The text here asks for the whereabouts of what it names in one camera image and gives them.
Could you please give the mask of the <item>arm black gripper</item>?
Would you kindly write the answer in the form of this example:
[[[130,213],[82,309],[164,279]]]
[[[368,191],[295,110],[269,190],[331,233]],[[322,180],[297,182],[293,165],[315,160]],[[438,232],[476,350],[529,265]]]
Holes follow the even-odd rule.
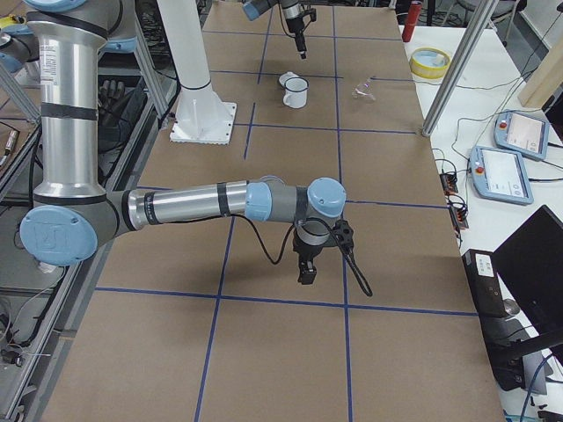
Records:
[[[317,275],[317,268],[314,266],[314,258],[321,253],[324,248],[334,247],[333,240],[326,240],[321,245],[310,245],[304,242],[299,236],[293,238],[293,251],[298,254],[299,276],[298,282],[302,285],[311,285]]]

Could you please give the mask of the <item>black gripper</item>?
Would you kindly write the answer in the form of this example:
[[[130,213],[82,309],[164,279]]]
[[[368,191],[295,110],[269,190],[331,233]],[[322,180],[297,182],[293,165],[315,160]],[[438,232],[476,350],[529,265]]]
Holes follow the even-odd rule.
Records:
[[[301,5],[283,5],[282,15],[285,18],[289,35],[295,38],[296,49],[300,58],[307,58],[307,47],[303,36],[303,8]]]

